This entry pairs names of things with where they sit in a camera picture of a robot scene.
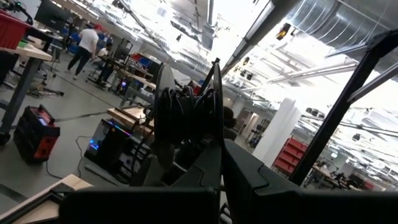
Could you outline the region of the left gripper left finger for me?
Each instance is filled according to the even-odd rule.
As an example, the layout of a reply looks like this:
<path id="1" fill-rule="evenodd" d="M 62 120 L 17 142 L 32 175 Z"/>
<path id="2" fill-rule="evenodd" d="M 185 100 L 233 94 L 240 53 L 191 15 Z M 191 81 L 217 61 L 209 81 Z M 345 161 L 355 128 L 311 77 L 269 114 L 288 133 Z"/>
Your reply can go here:
<path id="1" fill-rule="evenodd" d="M 218 224 L 222 143 L 170 187 L 88 187 L 60 204 L 60 224 Z"/>

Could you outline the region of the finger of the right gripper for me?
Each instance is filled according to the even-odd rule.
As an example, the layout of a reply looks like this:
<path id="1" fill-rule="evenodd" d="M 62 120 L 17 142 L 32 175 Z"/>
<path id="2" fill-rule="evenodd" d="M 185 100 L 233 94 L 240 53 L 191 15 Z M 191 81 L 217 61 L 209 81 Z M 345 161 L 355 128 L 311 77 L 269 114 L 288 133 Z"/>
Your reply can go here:
<path id="1" fill-rule="evenodd" d="M 181 178 L 181 176 L 184 175 L 186 171 L 187 170 L 185 168 L 178 165 L 176 162 L 173 162 L 170 170 L 166 172 L 166 184 L 172 185 L 179 178 Z"/>
<path id="2" fill-rule="evenodd" d="M 161 178 L 165 169 L 157 156 L 149 155 L 141 164 L 138 172 L 132 177 L 132 186 L 163 186 Z"/>

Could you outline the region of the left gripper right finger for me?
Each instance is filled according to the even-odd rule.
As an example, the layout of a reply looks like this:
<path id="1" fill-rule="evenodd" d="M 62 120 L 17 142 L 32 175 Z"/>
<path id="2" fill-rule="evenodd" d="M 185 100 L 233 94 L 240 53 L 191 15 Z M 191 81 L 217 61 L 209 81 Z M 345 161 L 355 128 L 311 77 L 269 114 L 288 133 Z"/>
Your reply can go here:
<path id="1" fill-rule="evenodd" d="M 398 193 L 301 188 L 230 139 L 223 181 L 233 224 L 398 224 Z"/>

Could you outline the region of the black cord spool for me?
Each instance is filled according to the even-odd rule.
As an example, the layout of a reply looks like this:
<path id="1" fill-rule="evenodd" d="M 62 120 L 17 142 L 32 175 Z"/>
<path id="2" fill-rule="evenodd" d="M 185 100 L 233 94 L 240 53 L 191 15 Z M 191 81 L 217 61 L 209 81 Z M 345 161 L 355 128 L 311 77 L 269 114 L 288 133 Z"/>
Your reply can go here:
<path id="1" fill-rule="evenodd" d="M 183 141 L 223 142 L 223 90 L 219 60 L 213 62 L 199 94 L 178 89 L 169 65 L 163 65 L 154 100 L 153 152 L 167 152 Z"/>

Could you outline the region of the computer tower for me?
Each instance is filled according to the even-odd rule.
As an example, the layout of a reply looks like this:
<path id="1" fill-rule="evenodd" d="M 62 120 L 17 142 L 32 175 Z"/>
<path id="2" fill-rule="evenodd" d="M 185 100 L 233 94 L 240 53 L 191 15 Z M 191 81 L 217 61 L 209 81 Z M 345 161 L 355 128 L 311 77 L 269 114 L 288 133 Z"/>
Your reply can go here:
<path id="1" fill-rule="evenodd" d="M 90 139 L 84 157 L 128 184 L 150 154 L 150 147 L 134 132 L 114 119 L 102 119 Z"/>

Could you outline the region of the red bin rack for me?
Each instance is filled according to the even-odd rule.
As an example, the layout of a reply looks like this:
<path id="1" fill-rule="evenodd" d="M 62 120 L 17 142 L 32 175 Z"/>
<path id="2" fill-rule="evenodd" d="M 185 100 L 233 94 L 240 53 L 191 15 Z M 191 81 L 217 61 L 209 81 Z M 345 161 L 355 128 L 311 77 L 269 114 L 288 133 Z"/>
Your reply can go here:
<path id="1" fill-rule="evenodd" d="M 307 145 L 294 138 L 288 138 L 273 162 L 277 172 L 290 177 L 307 151 Z"/>

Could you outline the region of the wooden work bench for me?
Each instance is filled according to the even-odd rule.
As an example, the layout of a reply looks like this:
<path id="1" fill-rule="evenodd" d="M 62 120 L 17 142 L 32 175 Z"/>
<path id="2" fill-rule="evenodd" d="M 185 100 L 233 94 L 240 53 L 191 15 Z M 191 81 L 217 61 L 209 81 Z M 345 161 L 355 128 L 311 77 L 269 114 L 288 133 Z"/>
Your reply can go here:
<path id="1" fill-rule="evenodd" d="M 137 132 L 150 132 L 154 129 L 154 122 L 150 121 L 147 125 L 144 124 L 146 114 L 142 107 L 132 108 L 109 108 L 107 114 L 112 118 L 118 120 L 120 123 Z"/>

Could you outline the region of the person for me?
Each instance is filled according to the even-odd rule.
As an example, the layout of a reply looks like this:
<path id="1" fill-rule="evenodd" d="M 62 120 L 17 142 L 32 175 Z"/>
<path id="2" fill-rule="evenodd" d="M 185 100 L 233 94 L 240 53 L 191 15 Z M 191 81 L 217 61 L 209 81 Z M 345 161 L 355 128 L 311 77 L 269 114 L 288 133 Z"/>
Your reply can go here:
<path id="1" fill-rule="evenodd" d="M 101 71 L 96 83 L 102 86 L 105 86 L 106 81 L 113 72 L 114 65 L 112 62 L 109 62 L 109 58 L 111 58 L 110 51 L 112 46 L 112 42 L 107 42 L 105 47 L 98 52 L 96 58 L 92 62 L 92 64 Z"/>
<path id="2" fill-rule="evenodd" d="M 97 43 L 99 40 L 98 34 L 101 32 L 102 26 L 95 24 L 93 28 L 83 29 L 79 33 L 80 42 L 78 44 L 78 50 L 69 62 L 67 72 L 70 73 L 72 67 L 78 62 L 78 66 L 75 70 L 73 79 L 76 80 L 78 75 L 83 70 L 83 67 L 91 58 L 95 58 Z"/>

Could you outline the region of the wooden top work table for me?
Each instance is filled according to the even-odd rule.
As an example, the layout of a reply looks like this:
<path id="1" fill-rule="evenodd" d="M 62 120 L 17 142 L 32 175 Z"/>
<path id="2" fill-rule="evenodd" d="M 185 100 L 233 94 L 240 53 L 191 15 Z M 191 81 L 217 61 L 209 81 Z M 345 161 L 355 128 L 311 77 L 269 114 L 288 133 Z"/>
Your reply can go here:
<path id="1" fill-rule="evenodd" d="M 17 86 L 10 101 L 0 99 L 0 109 L 4 109 L 5 113 L 0 125 L 0 146 L 5 145 L 10 140 L 10 130 L 16 118 L 16 115 L 24 101 L 25 95 L 30 87 L 37 69 L 42 61 L 51 61 L 52 56 L 43 50 L 38 49 L 32 44 L 26 44 L 24 47 L 17 47 L 16 49 L 7 49 L 0 47 L 0 51 L 10 54 L 17 54 L 24 57 L 29 57 L 25 65 L 24 72 L 19 79 Z"/>

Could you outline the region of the black monitor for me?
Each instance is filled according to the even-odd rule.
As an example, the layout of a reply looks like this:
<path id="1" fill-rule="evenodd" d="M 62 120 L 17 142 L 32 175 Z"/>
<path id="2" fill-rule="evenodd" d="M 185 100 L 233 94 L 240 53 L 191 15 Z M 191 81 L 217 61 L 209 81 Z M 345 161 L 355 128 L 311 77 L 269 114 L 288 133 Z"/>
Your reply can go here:
<path id="1" fill-rule="evenodd" d="M 51 29 L 62 31 L 69 18 L 69 10 L 58 7 L 51 0 L 41 0 L 34 20 Z"/>

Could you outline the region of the red plastic bin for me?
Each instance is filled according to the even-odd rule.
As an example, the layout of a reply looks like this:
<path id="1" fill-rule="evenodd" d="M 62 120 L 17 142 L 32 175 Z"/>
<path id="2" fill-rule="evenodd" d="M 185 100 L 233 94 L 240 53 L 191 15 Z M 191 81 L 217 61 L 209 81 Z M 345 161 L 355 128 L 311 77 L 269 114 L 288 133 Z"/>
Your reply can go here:
<path id="1" fill-rule="evenodd" d="M 0 49 L 17 49 L 26 30 L 30 27 L 28 23 L 0 9 Z"/>

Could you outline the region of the black pole device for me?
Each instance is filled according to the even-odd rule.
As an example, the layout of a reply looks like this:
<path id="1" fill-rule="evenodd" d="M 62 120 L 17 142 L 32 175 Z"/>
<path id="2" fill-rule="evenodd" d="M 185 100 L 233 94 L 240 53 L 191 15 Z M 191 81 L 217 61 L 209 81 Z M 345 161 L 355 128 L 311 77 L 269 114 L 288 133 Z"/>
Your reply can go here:
<path id="1" fill-rule="evenodd" d="M 28 23 L 29 25 L 33 25 L 34 24 L 33 18 L 26 11 L 23 3 L 21 3 L 20 1 L 17 1 L 17 0 L 0 0 L 0 9 L 2 9 L 4 11 L 21 12 L 27 17 L 27 19 L 25 21 L 26 23 Z"/>

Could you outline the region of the black aluminium frame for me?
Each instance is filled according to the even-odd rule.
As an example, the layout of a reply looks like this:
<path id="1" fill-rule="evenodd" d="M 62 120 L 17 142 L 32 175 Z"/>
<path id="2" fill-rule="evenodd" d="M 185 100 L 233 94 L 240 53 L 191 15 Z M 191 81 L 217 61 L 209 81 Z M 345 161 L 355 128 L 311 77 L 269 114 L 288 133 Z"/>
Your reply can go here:
<path id="1" fill-rule="evenodd" d="M 358 67 L 352 74 L 348 84 L 345 89 L 341 92 L 341 95 L 337 99 L 336 103 L 333 105 L 330 113 L 325 118 L 325 121 L 320 126 L 320 129 L 316 133 L 312 142 L 309 145 L 308 151 L 302 162 L 298 165 L 298 169 L 294 172 L 293 176 L 288 180 L 298 186 L 303 181 L 304 175 L 309 171 L 310 166 L 315 162 L 316 157 L 320 154 L 321 150 L 325 147 L 326 142 L 331 138 L 336 127 L 339 125 L 343 116 L 347 112 L 351 100 L 356 95 L 362 95 L 368 93 L 371 88 L 378 86 L 382 83 L 382 78 L 376 79 L 372 83 L 366 83 L 366 79 L 371 73 L 371 70 L 376 66 L 378 61 L 394 48 L 398 47 L 398 29 L 390 30 L 388 32 L 383 32 L 375 36 L 369 43 L 366 54 L 364 55 L 362 61 L 360 61 Z M 160 164 L 165 169 L 165 174 L 161 178 L 163 186 L 135 186 L 135 187 L 170 187 L 171 185 L 166 184 L 166 172 L 170 170 L 172 163 L 176 162 L 178 165 L 185 168 L 187 171 L 194 162 L 198 159 L 201 153 L 209 145 L 210 142 L 215 141 L 214 139 L 206 138 L 200 142 L 194 143 L 191 141 L 183 141 L 176 145 L 167 152 L 160 152 L 157 156 Z M 223 181 L 223 149 L 224 149 L 223 139 L 222 145 L 222 158 L 221 158 L 221 185 L 220 192 L 225 191 L 224 181 Z M 60 204 L 64 199 L 77 192 L 69 191 L 66 195 L 61 195 L 53 190 L 41 195 L 37 199 L 25 204 L 21 208 L 7 215 L 0 221 L 0 224 L 11 224 L 15 220 L 20 219 L 27 213 L 30 212 L 32 208 L 38 208 L 43 200 L 47 200 L 53 197 L 58 204 L 58 209 Z M 59 215 L 54 218 L 56 224 L 60 224 Z"/>

